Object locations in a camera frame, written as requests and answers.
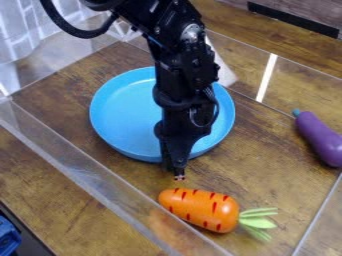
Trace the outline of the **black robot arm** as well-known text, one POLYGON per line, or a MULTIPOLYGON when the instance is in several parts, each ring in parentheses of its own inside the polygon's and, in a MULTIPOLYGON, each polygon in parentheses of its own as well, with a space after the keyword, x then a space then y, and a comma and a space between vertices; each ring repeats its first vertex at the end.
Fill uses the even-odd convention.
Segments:
POLYGON ((200 14, 188 0, 80 1, 90 10, 125 19, 146 40, 154 62, 152 95, 161 108, 154 125, 161 163, 181 180, 193 144, 211 133, 219 114, 212 89, 219 65, 200 14))

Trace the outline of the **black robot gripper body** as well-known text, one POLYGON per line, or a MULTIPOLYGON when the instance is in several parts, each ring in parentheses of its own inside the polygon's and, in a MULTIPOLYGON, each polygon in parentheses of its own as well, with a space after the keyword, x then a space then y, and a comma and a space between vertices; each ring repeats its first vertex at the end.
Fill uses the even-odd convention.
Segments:
POLYGON ((157 87, 153 87, 154 103, 161 108, 161 129, 166 136, 166 147, 172 166, 189 159, 191 149, 204 136, 219 115, 219 103, 211 86, 196 90, 195 94, 174 101, 157 87))

